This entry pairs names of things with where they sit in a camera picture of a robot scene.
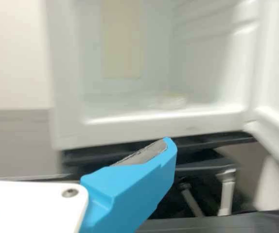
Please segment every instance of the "screw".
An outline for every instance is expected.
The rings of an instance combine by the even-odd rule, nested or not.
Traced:
[[[76,196],[78,193],[79,193],[79,191],[77,189],[70,188],[70,189],[65,190],[62,193],[62,196],[65,198],[72,198],[72,197]]]

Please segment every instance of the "white wall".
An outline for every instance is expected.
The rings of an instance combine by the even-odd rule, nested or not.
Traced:
[[[42,0],[0,0],[0,108],[48,108]]]

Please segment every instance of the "inner wall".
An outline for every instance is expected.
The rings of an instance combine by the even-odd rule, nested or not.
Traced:
[[[85,0],[88,118],[242,104],[255,39],[246,1]]]

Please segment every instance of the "open door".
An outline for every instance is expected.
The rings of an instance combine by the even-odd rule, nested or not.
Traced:
[[[245,129],[279,161],[279,0],[264,1],[259,60]]]

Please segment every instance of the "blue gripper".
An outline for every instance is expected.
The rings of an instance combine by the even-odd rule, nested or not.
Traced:
[[[81,177],[89,200],[80,233],[133,233],[151,215],[174,180],[177,147],[170,138],[163,142],[164,150],[145,163]]]

